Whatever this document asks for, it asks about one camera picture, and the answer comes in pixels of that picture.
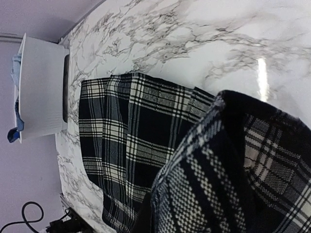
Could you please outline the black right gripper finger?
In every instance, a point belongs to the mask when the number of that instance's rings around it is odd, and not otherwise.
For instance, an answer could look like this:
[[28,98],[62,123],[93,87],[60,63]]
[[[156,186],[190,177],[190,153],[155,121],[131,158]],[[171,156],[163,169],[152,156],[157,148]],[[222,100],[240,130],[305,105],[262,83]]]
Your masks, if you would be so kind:
[[151,193],[146,193],[131,233],[154,233]]

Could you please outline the black white plaid shirt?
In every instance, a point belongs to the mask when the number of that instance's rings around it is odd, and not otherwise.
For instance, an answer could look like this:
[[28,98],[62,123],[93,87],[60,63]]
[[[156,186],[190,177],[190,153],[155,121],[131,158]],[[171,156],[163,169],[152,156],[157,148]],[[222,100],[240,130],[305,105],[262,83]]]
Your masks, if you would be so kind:
[[131,73],[83,81],[78,123],[103,222],[119,233],[146,193],[155,233],[311,230],[311,131],[267,103]]

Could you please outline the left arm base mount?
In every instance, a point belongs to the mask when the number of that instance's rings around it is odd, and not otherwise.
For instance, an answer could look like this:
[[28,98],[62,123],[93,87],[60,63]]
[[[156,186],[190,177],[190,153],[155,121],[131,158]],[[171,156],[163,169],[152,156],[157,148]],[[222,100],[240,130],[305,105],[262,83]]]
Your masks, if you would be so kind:
[[87,233],[88,226],[80,217],[72,215],[68,212],[62,218],[50,222],[46,228],[47,233]]

